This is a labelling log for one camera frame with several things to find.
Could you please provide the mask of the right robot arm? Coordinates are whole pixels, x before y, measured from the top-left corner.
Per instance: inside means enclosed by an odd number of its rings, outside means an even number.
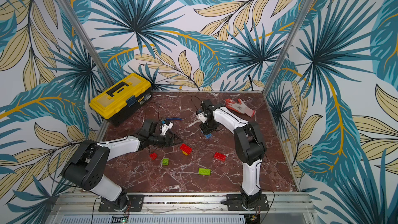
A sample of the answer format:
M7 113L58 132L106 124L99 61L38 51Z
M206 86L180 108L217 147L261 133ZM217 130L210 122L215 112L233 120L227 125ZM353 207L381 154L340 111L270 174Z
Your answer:
M235 150L243 163L241 196L246 205L261 199L260 163L263 161L266 146L259 125L241 119L231 113L223 104L213 104L211 100L201 102L196 112L203 134L209 135L219 126L225 127L234 135Z

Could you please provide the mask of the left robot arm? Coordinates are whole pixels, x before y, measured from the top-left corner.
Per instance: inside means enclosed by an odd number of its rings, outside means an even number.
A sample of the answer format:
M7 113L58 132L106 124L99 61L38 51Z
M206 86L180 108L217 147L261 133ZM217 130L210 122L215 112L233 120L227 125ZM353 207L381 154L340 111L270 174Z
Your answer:
M142 151L149 146L157 148L183 144L183 140L171 128L173 123L166 120L146 120L133 135L106 142L83 141L62 170L62 177L85 191L100 196L112 203L125 205L126 196L121 186L104 175L108 161Z

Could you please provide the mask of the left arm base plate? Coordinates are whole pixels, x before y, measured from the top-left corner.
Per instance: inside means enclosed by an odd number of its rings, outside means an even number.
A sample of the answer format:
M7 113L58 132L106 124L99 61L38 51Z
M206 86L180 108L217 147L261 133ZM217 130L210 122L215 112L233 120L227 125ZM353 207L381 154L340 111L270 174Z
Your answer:
M140 212L144 203L144 195L122 194L116 201L101 198L99 212Z

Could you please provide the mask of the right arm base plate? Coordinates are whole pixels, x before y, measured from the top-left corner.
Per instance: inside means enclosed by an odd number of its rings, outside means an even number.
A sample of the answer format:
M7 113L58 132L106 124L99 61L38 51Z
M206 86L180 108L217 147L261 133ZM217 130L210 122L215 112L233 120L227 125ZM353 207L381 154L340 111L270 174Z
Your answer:
M245 194L227 194L226 199L221 201L222 205L228 207L228 211L254 211L257 208L269 210L271 201L265 194L247 196Z

